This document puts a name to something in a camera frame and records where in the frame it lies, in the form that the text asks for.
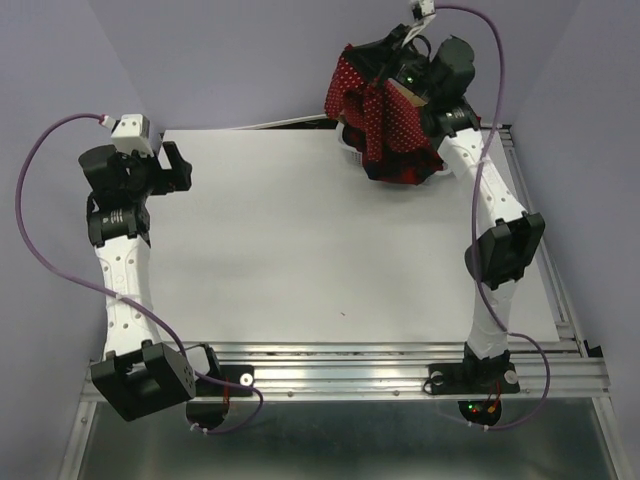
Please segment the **red polka dot skirt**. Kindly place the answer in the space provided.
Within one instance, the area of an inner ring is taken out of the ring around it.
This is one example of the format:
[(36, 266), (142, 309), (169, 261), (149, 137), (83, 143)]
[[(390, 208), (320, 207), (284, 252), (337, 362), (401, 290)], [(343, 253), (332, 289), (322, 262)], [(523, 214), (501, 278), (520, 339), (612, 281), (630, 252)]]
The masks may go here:
[(375, 160), (380, 151), (375, 140), (385, 138), (389, 144), (406, 148), (426, 140), (431, 144), (421, 128), (418, 107), (391, 82), (374, 88), (347, 58), (354, 49), (351, 44), (345, 46), (332, 74), (324, 103), (327, 117), (362, 130)]

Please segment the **red black plaid skirt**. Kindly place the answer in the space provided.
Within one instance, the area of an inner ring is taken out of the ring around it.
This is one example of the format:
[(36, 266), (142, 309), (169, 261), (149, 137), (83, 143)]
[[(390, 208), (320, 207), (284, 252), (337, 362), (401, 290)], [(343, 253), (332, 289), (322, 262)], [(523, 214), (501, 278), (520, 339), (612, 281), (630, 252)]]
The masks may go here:
[(345, 125), (341, 139), (361, 154), (361, 165), (370, 180), (392, 184), (420, 185), (432, 175), (444, 171), (444, 161), (428, 140), (417, 146), (396, 146), (383, 138), (375, 140), (380, 148), (375, 160), (369, 152), (365, 133)]

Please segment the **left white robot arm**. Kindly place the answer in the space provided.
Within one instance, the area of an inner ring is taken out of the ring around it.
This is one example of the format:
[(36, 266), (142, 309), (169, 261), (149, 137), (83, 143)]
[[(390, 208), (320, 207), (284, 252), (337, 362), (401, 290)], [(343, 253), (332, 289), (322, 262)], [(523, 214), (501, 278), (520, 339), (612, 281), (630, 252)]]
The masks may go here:
[(102, 361), (90, 368), (91, 380), (126, 421), (192, 399), (196, 390), (215, 392), (223, 371), (202, 359), (190, 366), (162, 341), (153, 311), (149, 281), (150, 215), (146, 201), (190, 189), (192, 166), (172, 141), (162, 145), (169, 161), (155, 155), (122, 153), (113, 145), (94, 147), (79, 157), (91, 192), (87, 199), (88, 236), (107, 289), (107, 337)]

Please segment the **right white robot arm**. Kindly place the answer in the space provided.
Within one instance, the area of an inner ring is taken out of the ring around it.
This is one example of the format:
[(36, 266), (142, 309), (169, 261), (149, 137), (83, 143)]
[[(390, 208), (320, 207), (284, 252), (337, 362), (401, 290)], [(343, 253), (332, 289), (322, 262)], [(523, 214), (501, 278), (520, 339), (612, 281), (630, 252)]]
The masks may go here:
[(393, 80), (424, 104), (422, 131), (461, 185), (472, 194), (471, 244), (465, 264), (475, 284), (472, 326), (458, 363), (429, 365), (431, 395), (516, 393), (518, 377), (508, 338), (512, 300), (532, 263), (545, 229), (510, 192), (488, 153), (475, 111), (465, 98), (475, 77), (474, 52), (457, 37), (446, 39), (433, 57), (420, 54), (405, 25), (381, 41), (355, 48), (351, 57), (375, 85)]

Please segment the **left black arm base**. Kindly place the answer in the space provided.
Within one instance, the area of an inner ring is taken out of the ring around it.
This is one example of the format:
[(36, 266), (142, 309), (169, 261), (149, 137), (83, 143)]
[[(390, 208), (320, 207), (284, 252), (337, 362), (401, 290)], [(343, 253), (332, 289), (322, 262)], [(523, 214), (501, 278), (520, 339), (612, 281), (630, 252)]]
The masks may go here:
[(208, 376), (219, 376), (222, 381), (234, 384), (234, 387), (198, 378), (196, 397), (200, 401), (186, 404), (185, 414), (192, 430), (212, 430), (233, 428), (240, 423), (242, 414), (240, 399), (251, 398), (253, 392), (249, 386), (254, 384), (255, 369), (251, 365), (222, 365), (219, 371), (212, 370)]

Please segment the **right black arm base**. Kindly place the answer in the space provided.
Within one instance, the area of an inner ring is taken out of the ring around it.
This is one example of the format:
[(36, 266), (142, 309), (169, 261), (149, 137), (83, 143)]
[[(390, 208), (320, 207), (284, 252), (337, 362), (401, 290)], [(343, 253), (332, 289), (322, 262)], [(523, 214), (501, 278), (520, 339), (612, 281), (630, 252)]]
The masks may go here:
[(502, 397), (521, 391), (514, 366), (472, 372), (460, 363), (435, 363), (427, 366), (422, 390), (432, 397), (459, 397), (463, 419), (483, 427), (495, 427), (501, 419)]

